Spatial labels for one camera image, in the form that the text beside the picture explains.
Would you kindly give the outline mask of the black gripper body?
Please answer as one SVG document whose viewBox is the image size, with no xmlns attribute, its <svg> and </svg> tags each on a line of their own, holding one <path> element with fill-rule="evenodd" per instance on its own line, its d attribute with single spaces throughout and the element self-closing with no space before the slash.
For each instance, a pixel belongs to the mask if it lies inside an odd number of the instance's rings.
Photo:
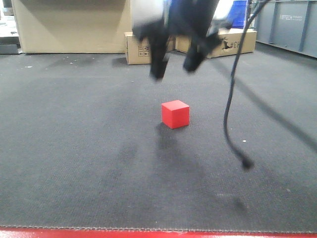
<svg viewBox="0 0 317 238">
<path fill-rule="evenodd" d="M 132 32 L 138 40 L 161 34 L 204 38 L 233 25 L 228 12 L 215 17 L 218 3 L 217 0 L 133 0 Z"/>
</svg>

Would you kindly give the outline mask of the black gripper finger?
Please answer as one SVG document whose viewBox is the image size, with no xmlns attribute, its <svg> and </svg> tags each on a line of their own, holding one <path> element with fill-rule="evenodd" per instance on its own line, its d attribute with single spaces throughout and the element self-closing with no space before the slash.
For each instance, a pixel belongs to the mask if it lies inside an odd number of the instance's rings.
<svg viewBox="0 0 317 238">
<path fill-rule="evenodd" d="M 167 45 L 169 34 L 162 22 L 154 22 L 150 26 L 148 36 L 151 50 L 150 74 L 155 80 L 162 80 L 168 63 Z"/>
<path fill-rule="evenodd" d="M 194 38 L 191 38 L 190 47 L 184 60 L 183 68 L 187 72 L 196 71 L 207 55 L 212 53 L 220 44 L 221 39 L 217 32 L 205 37 L 200 43 Z"/>
</svg>

